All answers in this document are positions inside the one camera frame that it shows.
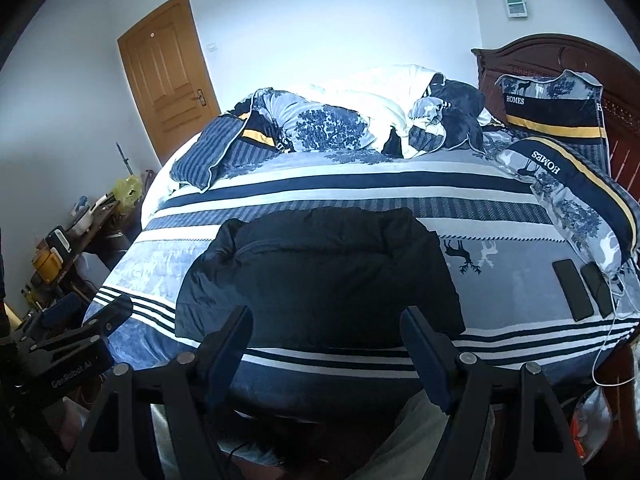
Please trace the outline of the blue striped pillow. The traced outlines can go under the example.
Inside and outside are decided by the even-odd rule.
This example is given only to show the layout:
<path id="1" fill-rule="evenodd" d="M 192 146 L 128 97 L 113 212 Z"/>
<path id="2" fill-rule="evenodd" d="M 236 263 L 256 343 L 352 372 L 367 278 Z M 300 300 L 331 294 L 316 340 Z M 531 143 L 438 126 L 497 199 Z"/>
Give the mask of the blue striped pillow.
<path id="1" fill-rule="evenodd" d="M 201 132 L 169 171 L 172 180 L 201 192 L 216 180 L 245 166 L 253 166 L 282 153 L 277 128 L 257 113 L 241 117 L 224 114 Z"/>

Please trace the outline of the red white plastic bag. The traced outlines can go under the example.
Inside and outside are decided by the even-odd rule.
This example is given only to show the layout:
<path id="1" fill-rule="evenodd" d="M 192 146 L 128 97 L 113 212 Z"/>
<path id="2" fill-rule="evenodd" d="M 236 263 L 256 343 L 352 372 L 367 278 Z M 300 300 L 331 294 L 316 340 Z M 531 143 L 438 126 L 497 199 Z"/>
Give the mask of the red white plastic bag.
<path id="1" fill-rule="evenodd" d="M 608 440 L 612 423 L 612 410 L 600 386 L 592 388 L 579 399 L 570 421 L 570 436 L 583 465 Z"/>

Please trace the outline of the white wall thermostat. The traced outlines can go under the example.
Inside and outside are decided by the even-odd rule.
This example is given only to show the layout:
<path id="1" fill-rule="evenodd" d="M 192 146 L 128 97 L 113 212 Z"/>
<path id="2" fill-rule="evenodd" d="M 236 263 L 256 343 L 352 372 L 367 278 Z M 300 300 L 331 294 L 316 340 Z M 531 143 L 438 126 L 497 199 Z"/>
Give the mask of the white wall thermostat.
<path id="1" fill-rule="evenodd" d="M 508 18 L 527 18 L 528 11 L 525 0 L 504 0 Z"/>

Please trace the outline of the cluttered side table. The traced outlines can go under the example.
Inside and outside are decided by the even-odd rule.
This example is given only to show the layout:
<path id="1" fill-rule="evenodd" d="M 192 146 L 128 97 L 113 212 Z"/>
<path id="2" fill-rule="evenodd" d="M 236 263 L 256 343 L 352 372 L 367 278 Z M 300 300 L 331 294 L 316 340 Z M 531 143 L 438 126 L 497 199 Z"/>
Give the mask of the cluttered side table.
<path id="1" fill-rule="evenodd" d="M 31 314 L 54 306 L 67 296 L 88 307 L 106 277 L 128 252 L 141 232 L 141 202 L 122 212 L 109 198 L 93 213 L 91 226 L 79 236 L 60 226 L 40 240 L 32 275 L 21 288 L 27 304 L 25 314 L 9 312 L 13 325 Z"/>

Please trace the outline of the yellow green plastic bag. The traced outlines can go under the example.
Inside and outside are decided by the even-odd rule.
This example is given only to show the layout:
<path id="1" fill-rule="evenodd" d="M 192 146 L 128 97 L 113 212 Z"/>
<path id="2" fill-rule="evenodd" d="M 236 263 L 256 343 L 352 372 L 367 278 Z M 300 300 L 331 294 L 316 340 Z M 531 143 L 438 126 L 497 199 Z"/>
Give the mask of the yellow green plastic bag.
<path id="1" fill-rule="evenodd" d="M 143 192 L 141 179 L 135 174 L 130 174 L 125 179 L 118 179 L 112 193 L 114 199 L 118 201 L 117 209 L 121 214 L 126 214 L 134 209 L 136 203 L 140 200 Z"/>

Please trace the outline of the black smartphone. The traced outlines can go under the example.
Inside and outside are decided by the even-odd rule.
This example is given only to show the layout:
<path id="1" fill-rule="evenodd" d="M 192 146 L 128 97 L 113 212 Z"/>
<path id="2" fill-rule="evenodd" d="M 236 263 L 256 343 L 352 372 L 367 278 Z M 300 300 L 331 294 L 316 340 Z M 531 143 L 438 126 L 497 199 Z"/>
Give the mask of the black smartphone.
<path id="1" fill-rule="evenodd" d="M 552 263 L 552 268 L 562 288 L 570 313 L 576 322 L 593 315 L 593 307 L 574 262 L 570 259 Z"/>
<path id="2" fill-rule="evenodd" d="M 599 308 L 600 315 L 607 318 L 613 313 L 614 306 L 610 288 L 599 267 L 590 262 L 580 269 L 580 274 Z"/>

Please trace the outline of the blue striped bed sheet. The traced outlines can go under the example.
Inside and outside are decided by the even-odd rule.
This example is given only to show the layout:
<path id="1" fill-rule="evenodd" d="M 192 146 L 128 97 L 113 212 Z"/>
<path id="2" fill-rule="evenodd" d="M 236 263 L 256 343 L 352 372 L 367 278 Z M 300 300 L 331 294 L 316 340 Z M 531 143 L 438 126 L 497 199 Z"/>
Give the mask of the blue striped bed sheet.
<path id="1" fill-rule="evenodd" d="M 301 418 L 413 393 L 398 328 L 411 306 L 489 365 L 587 379 L 639 329 L 638 205 L 558 141 L 486 138 L 484 154 L 258 160 L 210 127 L 160 170 L 88 312 L 131 300 L 108 346 L 140 370 L 247 307 L 232 398 Z"/>

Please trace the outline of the yellow container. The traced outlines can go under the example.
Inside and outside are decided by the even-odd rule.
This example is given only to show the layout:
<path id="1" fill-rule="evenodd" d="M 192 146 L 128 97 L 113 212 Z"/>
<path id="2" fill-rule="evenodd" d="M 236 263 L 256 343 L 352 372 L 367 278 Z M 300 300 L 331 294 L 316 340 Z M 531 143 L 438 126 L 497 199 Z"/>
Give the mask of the yellow container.
<path id="1" fill-rule="evenodd" d="M 63 263 L 55 249 L 44 248 L 37 250 L 32 258 L 32 266 L 46 284 L 51 284 L 58 278 Z"/>

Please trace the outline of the black puffer jacket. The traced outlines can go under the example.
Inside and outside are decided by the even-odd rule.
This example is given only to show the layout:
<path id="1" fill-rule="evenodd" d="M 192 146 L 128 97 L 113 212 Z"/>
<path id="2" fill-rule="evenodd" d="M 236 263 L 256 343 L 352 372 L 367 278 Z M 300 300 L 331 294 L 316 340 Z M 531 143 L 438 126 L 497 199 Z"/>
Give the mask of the black puffer jacket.
<path id="1" fill-rule="evenodd" d="M 397 347 L 408 307 L 450 338 L 465 330 L 440 240 L 407 208 L 322 207 L 224 222 L 184 276 L 175 332 L 203 340 L 237 307 L 253 313 L 257 348 Z"/>

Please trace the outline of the dark wooden headboard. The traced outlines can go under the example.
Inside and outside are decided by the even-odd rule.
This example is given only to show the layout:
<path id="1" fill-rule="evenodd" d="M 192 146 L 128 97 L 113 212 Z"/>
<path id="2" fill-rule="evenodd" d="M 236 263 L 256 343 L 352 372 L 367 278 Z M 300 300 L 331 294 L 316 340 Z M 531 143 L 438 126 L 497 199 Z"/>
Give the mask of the dark wooden headboard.
<path id="1" fill-rule="evenodd" d="M 486 108 L 521 136 L 558 140 L 639 196 L 639 71 L 594 42 L 532 35 L 474 49 Z"/>

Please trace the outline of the lying blue homes pillow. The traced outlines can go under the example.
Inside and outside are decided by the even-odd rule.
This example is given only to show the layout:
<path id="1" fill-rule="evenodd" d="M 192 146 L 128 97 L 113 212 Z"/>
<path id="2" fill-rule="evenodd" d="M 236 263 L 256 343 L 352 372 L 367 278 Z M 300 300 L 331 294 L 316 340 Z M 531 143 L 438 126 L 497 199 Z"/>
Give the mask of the lying blue homes pillow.
<path id="1" fill-rule="evenodd" d="M 542 136 L 517 140 L 495 156 L 527 184 L 556 229 L 586 263 L 611 280 L 639 249 L 639 205 L 595 164 Z"/>

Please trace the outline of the upright blue homes pillow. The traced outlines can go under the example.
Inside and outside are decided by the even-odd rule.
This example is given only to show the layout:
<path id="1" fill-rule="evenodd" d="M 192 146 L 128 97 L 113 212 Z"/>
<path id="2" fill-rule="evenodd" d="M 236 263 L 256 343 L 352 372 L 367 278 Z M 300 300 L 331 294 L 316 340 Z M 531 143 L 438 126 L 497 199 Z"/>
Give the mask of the upright blue homes pillow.
<path id="1" fill-rule="evenodd" d="M 603 86 L 597 78 L 563 70 L 554 77 L 502 75 L 496 86 L 501 91 L 506 123 L 520 136 L 548 136 L 606 174 L 611 172 Z"/>

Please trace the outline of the brown wooden door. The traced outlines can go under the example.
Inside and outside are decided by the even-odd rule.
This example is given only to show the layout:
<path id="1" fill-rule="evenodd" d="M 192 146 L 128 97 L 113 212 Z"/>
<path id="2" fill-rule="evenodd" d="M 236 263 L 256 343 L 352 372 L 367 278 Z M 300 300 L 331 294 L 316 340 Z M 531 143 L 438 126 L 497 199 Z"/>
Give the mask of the brown wooden door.
<path id="1" fill-rule="evenodd" d="M 145 131 L 157 158 L 166 162 L 220 115 L 190 0 L 167 0 L 117 44 Z M 206 107 L 192 101 L 198 89 Z"/>

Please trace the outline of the crumpled blue white duvet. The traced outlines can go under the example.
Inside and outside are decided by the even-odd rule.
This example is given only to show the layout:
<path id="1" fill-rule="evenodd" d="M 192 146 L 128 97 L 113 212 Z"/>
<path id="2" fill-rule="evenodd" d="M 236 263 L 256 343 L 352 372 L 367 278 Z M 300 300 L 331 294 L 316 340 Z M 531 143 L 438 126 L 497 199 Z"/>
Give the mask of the crumpled blue white duvet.
<path id="1" fill-rule="evenodd" d="M 252 92 L 232 108 L 280 151 L 373 150 L 393 158 L 470 148 L 500 122 L 484 93 L 420 65 L 360 70 L 325 86 Z"/>

